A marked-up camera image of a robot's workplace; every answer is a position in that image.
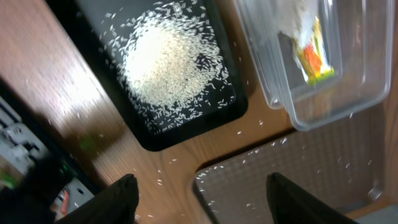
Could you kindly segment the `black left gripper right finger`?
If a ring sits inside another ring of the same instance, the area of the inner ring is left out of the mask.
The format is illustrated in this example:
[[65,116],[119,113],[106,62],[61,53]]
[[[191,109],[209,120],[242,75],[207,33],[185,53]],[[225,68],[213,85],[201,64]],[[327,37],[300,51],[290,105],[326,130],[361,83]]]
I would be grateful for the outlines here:
[[267,176],[266,194],[274,224],[357,224],[278,172]]

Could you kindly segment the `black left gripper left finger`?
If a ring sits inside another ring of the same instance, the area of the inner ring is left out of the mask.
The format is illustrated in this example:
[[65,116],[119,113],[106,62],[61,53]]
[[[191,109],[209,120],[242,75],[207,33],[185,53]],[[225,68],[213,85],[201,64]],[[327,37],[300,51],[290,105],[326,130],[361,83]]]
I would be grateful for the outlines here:
[[138,204],[137,179],[132,174],[126,174],[57,223],[134,224]]

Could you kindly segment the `pile of white rice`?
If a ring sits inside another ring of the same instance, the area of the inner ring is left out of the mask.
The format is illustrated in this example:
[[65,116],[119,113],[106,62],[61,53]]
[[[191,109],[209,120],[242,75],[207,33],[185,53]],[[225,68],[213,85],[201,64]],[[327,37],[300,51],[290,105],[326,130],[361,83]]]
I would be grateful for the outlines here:
[[230,72],[203,1],[123,1],[101,13],[105,64],[158,135],[230,105]]

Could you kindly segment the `plastic snack wrapper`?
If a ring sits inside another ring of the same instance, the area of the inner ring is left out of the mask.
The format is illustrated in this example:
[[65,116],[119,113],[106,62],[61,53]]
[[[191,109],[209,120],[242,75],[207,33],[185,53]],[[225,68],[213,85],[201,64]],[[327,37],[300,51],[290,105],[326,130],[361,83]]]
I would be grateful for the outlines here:
[[293,58],[309,85],[335,76],[328,64],[318,15],[317,0],[276,0],[278,31],[292,41]]

